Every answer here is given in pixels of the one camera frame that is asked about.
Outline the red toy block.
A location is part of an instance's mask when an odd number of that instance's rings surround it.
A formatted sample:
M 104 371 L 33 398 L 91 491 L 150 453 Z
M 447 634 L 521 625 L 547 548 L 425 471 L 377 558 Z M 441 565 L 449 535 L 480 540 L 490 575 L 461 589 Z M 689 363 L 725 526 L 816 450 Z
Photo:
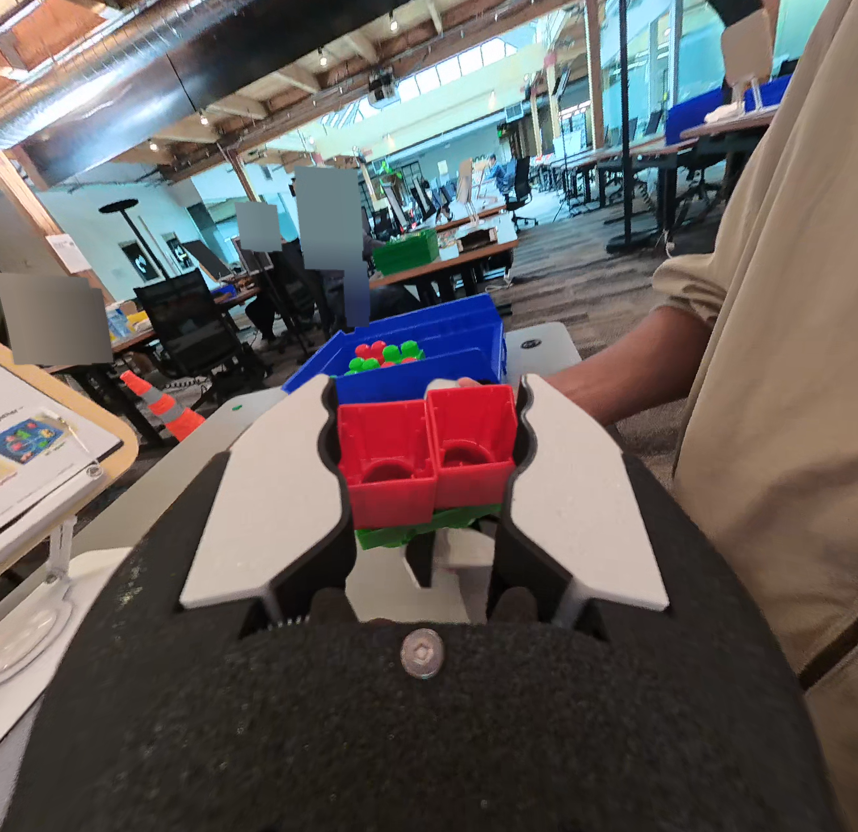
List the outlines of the red toy block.
M 515 467 L 513 389 L 437 387 L 427 392 L 425 408 L 437 464 L 435 509 L 501 504 Z
M 340 405 L 337 430 L 356 529 L 433 518 L 437 464 L 422 399 Z

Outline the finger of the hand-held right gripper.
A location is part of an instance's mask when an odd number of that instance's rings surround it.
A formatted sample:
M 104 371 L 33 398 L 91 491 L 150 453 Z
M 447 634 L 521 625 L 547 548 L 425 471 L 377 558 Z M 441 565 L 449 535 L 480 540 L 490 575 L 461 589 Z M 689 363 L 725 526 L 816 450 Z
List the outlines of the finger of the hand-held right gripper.
M 358 550 L 347 596 L 362 621 L 482 624 L 494 527 L 443 528 L 407 546 Z

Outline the person's right forearm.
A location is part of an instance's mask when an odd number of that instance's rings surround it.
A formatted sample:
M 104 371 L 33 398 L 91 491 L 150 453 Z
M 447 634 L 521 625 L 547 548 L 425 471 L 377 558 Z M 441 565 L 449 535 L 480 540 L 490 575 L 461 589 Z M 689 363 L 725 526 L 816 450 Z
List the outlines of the person's right forearm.
M 652 311 L 630 333 L 546 382 L 607 427 L 688 396 L 712 324 L 673 306 Z

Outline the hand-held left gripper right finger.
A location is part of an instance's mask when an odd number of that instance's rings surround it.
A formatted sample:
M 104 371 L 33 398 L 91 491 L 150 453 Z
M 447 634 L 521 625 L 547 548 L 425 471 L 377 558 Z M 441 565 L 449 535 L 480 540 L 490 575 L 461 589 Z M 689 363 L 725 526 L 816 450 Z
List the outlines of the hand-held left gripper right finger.
M 538 611 L 607 601 L 665 611 L 665 589 L 617 442 L 535 374 L 520 378 L 515 467 L 495 536 L 490 609 L 526 588 Z

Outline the black floor lamp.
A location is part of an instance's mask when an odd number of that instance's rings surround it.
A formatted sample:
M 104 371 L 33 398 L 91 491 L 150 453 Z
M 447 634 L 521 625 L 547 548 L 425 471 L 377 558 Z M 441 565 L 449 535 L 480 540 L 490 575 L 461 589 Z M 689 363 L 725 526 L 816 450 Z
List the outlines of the black floor lamp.
M 129 211 L 138 205 L 139 201 L 135 198 L 123 199 L 120 201 L 116 201 L 113 203 L 108 203 L 99 208 L 99 213 L 102 215 L 110 215 L 110 214 L 120 214 L 127 225 L 131 228 L 135 239 L 140 244 L 141 248 L 148 256 L 148 258 L 155 265 L 156 269 L 158 269 L 160 273 L 160 277 L 164 280 L 169 280 L 171 278 L 169 272 L 165 269 L 164 265 L 160 262 L 160 260 L 156 257 L 156 253 L 151 248 L 146 238 L 143 236 L 139 228 L 132 221 Z
M 623 188 L 622 233 L 612 237 L 606 244 L 611 256 L 626 256 L 643 249 L 649 244 L 649 235 L 635 231 L 632 227 L 634 203 L 634 167 L 631 161 L 631 134 L 629 130 L 629 59 L 628 59 L 628 1 L 618 0 L 618 36 L 619 36 L 619 88 L 620 88 L 620 165 Z

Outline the green crate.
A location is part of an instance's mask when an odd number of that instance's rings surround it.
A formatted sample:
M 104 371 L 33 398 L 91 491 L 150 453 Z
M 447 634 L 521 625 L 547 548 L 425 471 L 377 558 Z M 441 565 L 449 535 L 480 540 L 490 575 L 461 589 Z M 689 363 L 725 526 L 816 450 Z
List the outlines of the green crate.
M 416 269 L 440 258 L 437 231 L 427 229 L 390 240 L 372 250 L 372 263 L 383 276 Z

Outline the green double toy block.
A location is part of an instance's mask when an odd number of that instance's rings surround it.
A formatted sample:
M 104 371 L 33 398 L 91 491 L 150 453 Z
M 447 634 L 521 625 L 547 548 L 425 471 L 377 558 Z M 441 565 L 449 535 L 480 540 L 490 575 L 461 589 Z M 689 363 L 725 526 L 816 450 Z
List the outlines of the green double toy block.
M 464 529 L 481 520 L 497 521 L 501 504 L 462 506 L 436 511 L 429 522 L 405 526 L 356 529 L 355 536 L 362 550 L 405 547 L 417 537 L 444 529 Z

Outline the wooden clipboard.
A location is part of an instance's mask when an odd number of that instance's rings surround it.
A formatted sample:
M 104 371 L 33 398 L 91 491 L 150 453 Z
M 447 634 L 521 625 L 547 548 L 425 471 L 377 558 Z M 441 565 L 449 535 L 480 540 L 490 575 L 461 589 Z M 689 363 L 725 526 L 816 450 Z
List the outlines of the wooden clipboard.
M 107 482 L 104 488 L 91 498 L 84 498 L 74 508 L 75 515 L 89 504 L 96 496 L 102 494 L 108 486 L 110 486 L 120 475 L 125 473 L 132 462 L 135 461 L 138 453 L 138 442 L 134 431 L 126 425 L 123 420 L 112 415 L 105 409 L 102 409 L 91 399 L 77 393 L 71 387 L 60 382 L 54 376 L 38 368 L 36 366 L 18 366 L 14 362 L 13 353 L 5 346 L 1 347 L 1 369 L 6 368 L 10 372 L 20 376 L 25 382 L 32 384 L 41 390 L 49 397 L 55 399 L 62 406 L 65 406 L 72 411 L 80 414 L 83 418 L 88 419 L 100 427 L 110 431 L 120 437 L 123 446 L 108 455 L 102 462 L 98 463 L 106 471 Z M 19 562 L 29 551 L 38 546 L 48 536 L 41 538 L 37 544 L 27 546 L 25 553 L 20 556 L 6 568 L 2 567 L 2 529 L 1 526 L 1 569 L 6 571 L 15 563 Z

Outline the printed instruction sheet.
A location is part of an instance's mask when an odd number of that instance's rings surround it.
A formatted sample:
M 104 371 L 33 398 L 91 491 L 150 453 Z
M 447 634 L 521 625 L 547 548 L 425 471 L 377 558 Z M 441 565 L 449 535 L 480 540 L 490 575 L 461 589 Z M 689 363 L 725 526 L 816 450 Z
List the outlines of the printed instruction sheet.
M 120 437 L 2 368 L 1 526 L 122 446 Z

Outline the person's beige jacket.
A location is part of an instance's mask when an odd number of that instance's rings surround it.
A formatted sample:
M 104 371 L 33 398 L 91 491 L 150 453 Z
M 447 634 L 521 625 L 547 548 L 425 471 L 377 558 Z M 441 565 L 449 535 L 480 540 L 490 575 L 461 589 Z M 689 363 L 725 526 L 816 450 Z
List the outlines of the person's beige jacket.
M 830 0 L 709 255 L 656 270 L 711 326 L 673 473 L 799 677 L 856 830 L 857 0 Z

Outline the black office chair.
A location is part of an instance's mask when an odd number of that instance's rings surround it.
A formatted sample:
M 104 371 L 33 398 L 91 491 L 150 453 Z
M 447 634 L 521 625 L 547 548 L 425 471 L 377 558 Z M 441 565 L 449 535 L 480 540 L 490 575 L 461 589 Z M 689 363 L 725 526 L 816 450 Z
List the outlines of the black office chair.
M 263 390 L 269 372 L 252 348 L 243 343 L 229 317 L 215 302 L 198 270 L 135 289 L 164 351 L 161 367 L 172 378 L 204 377 L 210 386 L 192 405 Z

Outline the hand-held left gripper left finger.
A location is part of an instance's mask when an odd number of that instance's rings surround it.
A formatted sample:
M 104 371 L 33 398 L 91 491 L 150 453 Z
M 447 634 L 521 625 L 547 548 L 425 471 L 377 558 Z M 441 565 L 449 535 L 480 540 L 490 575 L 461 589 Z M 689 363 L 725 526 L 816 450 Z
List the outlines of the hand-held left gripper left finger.
M 309 611 L 318 591 L 346 588 L 356 538 L 337 410 L 336 381 L 315 376 L 232 444 L 181 592 L 185 610 L 259 601 Z

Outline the blue plastic bin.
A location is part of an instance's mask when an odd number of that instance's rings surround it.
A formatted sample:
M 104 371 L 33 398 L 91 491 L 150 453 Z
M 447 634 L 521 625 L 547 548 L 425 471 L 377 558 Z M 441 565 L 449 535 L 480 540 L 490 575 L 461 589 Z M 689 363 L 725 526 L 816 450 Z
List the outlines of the blue plastic bin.
M 397 346 L 413 341 L 423 358 L 349 375 L 356 349 L 380 341 Z M 337 332 L 284 383 L 282 391 L 292 394 L 323 375 L 336 380 L 341 404 L 420 399 L 436 379 L 468 377 L 499 384 L 506 367 L 502 318 L 491 296 L 480 294 L 370 323 L 353 333 Z

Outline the pile of colourful toy blocks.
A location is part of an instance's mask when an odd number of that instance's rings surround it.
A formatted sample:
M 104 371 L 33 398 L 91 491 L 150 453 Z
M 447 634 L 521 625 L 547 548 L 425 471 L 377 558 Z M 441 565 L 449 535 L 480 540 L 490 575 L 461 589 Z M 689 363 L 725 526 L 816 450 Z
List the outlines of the pile of colourful toy blocks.
M 344 375 L 354 376 L 424 359 L 425 352 L 416 340 L 405 340 L 401 344 L 387 344 L 383 340 L 376 340 L 371 344 L 359 344 L 355 347 Z

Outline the orange traffic cone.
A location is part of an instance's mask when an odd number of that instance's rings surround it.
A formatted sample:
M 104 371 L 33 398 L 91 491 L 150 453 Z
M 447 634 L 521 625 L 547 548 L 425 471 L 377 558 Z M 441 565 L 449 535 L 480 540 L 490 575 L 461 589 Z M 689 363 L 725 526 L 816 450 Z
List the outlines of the orange traffic cone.
M 198 412 L 178 403 L 175 398 L 141 376 L 137 376 L 132 370 L 125 370 L 119 375 L 119 379 L 134 395 L 145 402 L 147 408 L 176 440 L 186 440 L 205 424 L 206 419 Z

